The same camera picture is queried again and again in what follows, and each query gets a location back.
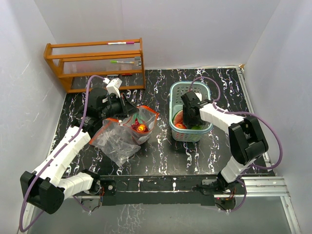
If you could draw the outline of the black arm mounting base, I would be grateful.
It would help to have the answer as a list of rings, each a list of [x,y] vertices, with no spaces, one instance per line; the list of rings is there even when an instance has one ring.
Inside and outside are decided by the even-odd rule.
[[[215,175],[101,175],[102,205],[214,206],[215,198],[232,198],[237,183],[223,184]]]

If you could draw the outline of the watermelon slice toy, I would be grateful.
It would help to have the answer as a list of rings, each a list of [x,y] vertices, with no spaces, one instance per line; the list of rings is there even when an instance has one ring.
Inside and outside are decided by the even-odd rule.
[[[172,122],[173,125],[183,123],[183,110],[179,110],[178,112],[175,113]]]

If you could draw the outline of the dark purple mangosteen toy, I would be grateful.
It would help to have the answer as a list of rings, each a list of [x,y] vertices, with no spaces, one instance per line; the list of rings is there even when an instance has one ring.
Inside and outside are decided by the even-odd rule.
[[[136,131],[139,132],[139,133],[145,133],[145,132],[148,131],[148,127],[145,124],[140,124],[136,128]]]

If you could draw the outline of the white pink marker pen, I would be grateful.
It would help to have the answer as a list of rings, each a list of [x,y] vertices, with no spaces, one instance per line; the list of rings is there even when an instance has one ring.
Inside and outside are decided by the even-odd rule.
[[[108,42],[107,45],[128,45],[135,44],[134,41],[119,41],[119,42]]]

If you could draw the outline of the green yellow marker pen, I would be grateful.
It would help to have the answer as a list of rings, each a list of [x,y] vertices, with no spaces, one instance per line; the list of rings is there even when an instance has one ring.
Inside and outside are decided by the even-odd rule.
[[[123,63],[123,64],[134,64],[134,61],[119,61],[119,60],[110,60],[111,63]]]

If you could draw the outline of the clear orange zip top bag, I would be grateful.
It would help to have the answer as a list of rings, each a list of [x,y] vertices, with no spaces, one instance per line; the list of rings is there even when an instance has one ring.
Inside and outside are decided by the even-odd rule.
[[[123,124],[136,144],[145,143],[156,126],[159,113],[148,106],[138,106],[138,112]]]

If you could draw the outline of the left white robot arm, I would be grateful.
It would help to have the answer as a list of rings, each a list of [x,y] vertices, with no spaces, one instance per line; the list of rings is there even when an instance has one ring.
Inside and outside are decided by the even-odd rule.
[[[62,176],[80,150],[87,145],[109,118],[123,120],[139,112],[124,94],[108,93],[94,88],[86,94],[85,105],[58,146],[33,172],[20,177],[23,203],[30,203],[48,214],[55,213],[70,196],[87,191],[94,195],[101,183],[95,173],[87,170],[64,179]]]

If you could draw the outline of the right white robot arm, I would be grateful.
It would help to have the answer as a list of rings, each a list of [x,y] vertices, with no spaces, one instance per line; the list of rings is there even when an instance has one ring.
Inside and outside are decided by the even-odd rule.
[[[268,143],[255,117],[242,117],[217,107],[208,99],[200,100],[194,91],[181,96],[183,123],[199,125],[209,122],[229,136],[232,156],[209,187],[229,193],[238,177],[261,155],[268,151]]]

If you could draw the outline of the red green dragon fruit toy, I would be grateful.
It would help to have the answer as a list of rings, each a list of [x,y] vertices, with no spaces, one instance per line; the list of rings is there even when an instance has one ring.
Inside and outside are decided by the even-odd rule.
[[[137,132],[137,127],[140,124],[145,124],[147,126],[144,120],[142,120],[138,115],[135,115],[134,122],[131,124],[132,129]]]

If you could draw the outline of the green lime toy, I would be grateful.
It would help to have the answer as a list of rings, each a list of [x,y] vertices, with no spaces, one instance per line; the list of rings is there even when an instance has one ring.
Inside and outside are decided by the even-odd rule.
[[[204,127],[204,125],[195,125],[191,127],[191,130],[202,130]]]

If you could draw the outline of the orange wooden shelf rack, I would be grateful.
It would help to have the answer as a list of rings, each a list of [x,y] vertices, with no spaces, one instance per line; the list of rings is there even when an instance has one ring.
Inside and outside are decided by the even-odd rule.
[[[119,41],[134,41],[135,44],[107,45],[108,42]],[[43,57],[68,94],[85,92],[85,88],[73,88],[74,79],[92,75],[120,75],[123,77],[123,73],[141,74],[141,84],[122,86],[121,90],[146,88],[142,38],[63,44],[48,43]],[[134,57],[141,57],[141,66],[110,62],[110,60],[134,61]]]

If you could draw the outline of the light blue plastic basket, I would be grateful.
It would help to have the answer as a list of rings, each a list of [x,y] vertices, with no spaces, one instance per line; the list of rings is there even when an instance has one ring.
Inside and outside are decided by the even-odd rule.
[[[208,133],[213,125],[206,122],[202,129],[179,129],[174,125],[173,118],[175,114],[183,110],[183,101],[181,96],[188,92],[191,81],[175,82],[169,92],[169,125],[171,127],[172,136],[176,141],[198,142],[202,136]]]

